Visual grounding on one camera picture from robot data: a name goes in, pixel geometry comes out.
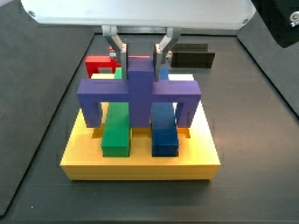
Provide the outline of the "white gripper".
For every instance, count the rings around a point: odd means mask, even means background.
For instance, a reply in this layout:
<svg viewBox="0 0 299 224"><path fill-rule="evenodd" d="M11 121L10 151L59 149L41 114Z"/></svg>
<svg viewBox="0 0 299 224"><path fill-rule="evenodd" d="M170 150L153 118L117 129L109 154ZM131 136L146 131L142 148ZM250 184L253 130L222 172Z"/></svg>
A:
<svg viewBox="0 0 299 224"><path fill-rule="evenodd" d="M159 81L181 28L238 30L257 12L251 0L22 0L22 4L41 24L103 25L103 37L122 65L123 81L129 81L129 54L117 25L169 27L154 46L154 80Z"/></svg>

